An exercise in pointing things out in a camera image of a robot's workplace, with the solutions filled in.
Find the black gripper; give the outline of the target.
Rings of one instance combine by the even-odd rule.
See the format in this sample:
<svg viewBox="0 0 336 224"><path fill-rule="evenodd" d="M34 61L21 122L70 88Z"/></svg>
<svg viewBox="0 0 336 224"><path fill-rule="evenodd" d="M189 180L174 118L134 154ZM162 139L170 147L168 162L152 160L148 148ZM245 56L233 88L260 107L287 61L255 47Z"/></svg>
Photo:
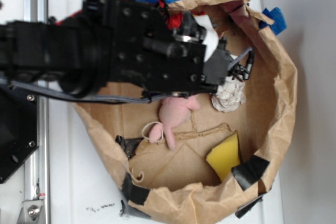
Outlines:
<svg viewBox="0 0 336 224"><path fill-rule="evenodd" d="M128 0L83 0L83 14L103 28L108 80L147 92L189 96L215 93L225 83L229 52L208 16L182 13L169 29L158 9Z"/></svg>

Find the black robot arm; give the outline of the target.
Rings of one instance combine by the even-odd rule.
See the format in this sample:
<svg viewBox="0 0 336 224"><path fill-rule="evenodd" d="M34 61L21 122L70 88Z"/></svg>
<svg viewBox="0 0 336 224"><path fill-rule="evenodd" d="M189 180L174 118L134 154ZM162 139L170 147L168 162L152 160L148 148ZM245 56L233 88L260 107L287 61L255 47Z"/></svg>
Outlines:
<svg viewBox="0 0 336 224"><path fill-rule="evenodd" d="M23 89L56 81L62 99L92 97L108 82L183 97L215 93L231 58L224 41L210 48L205 36L190 12L170 30L150 4L83 0L61 23L1 26L1 79Z"/></svg>

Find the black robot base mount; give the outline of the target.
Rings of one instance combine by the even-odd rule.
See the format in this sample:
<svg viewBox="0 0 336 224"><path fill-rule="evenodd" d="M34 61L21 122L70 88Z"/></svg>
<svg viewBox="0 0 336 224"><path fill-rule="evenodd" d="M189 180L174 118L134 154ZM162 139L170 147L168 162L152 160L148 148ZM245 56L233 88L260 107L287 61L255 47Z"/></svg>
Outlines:
<svg viewBox="0 0 336 224"><path fill-rule="evenodd" d="M37 98L1 85L1 184L37 149Z"/></svg>

